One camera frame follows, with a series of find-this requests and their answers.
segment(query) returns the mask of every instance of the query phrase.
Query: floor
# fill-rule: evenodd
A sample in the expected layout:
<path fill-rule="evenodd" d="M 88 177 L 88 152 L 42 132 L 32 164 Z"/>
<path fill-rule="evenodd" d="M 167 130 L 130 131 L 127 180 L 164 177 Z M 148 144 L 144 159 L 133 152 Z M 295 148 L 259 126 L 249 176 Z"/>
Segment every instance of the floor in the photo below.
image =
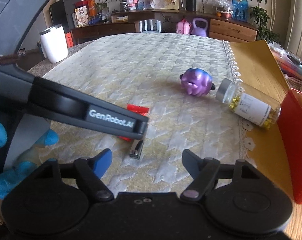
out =
<path fill-rule="evenodd" d="M 44 60 L 40 52 L 28 52 L 21 56 L 17 62 L 17 65 L 25 71 L 28 71 L 36 64 Z"/>

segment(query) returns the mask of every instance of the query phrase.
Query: brown strap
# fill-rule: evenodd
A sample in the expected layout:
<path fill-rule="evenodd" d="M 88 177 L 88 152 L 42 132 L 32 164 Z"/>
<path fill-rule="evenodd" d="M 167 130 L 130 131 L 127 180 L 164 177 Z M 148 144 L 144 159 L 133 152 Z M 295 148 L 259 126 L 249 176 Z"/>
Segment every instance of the brown strap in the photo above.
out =
<path fill-rule="evenodd" d="M 0 57 L 0 65 L 14 64 L 18 61 L 19 56 L 17 54 Z"/>

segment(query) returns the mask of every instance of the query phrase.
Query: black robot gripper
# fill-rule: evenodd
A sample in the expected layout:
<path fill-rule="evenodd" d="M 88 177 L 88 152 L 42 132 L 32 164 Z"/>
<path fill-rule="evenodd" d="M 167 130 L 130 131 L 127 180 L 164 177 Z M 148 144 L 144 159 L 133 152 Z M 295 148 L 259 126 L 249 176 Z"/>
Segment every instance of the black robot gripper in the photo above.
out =
<path fill-rule="evenodd" d="M 0 239 L 260 239 L 282 232 L 292 203 L 244 160 L 235 165 L 184 150 L 193 182 L 176 193 L 125 193 L 114 198 L 94 173 L 93 159 L 47 160 L 3 200 Z M 78 189 L 62 182 L 75 178 Z M 232 179 L 217 186 L 219 179 Z"/>

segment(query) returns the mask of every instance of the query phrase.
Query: glass jar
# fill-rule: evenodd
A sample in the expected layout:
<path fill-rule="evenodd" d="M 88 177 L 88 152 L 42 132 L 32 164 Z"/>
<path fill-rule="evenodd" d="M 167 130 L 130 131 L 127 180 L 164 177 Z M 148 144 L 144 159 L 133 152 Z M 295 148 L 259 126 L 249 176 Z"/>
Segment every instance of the glass jar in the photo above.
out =
<path fill-rule="evenodd" d="M 216 93 L 216 99 L 248 121 L 270 129 L 281 112 L 280 103 L 272 97 L 242 82 L 225 78 Z"/>

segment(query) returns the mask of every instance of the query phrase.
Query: pink backpack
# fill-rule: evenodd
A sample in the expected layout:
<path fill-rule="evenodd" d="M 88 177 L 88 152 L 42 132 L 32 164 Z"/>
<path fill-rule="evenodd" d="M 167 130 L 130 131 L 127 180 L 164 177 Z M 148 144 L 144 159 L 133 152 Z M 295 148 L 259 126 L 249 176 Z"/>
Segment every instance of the pink backpack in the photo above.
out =
<path fill-rule="evenodd" d="M 190 28 L 191 24 L 183 18 L 177 23 L 177 34 L 190 34 Z"/>

